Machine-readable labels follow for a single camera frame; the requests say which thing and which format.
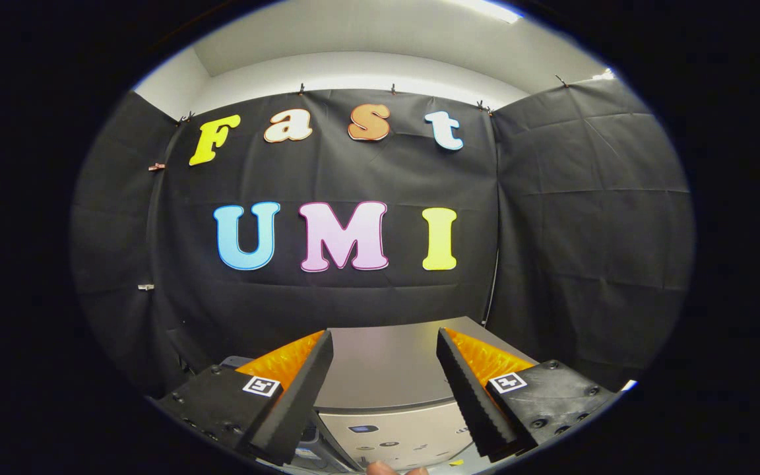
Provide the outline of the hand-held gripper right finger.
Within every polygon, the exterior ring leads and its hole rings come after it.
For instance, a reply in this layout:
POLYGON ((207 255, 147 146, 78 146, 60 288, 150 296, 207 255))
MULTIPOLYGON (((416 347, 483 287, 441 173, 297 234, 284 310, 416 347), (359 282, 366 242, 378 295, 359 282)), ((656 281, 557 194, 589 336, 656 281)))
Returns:
POLYGON ((561 438, 618 394, 555 359, 531 363, 441 327, 435 355, 480 456, 519 456, 561 438))

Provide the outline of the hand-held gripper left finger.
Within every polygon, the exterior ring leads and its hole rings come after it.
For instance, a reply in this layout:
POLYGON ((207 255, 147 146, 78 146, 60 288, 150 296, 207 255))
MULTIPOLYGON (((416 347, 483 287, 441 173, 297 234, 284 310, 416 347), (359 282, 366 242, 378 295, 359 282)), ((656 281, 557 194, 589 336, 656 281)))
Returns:
POLYGON ((224 451, 289 463, 334 358, 331 331, 317 331, 250 362, 211 365, 154 405, 224 451))

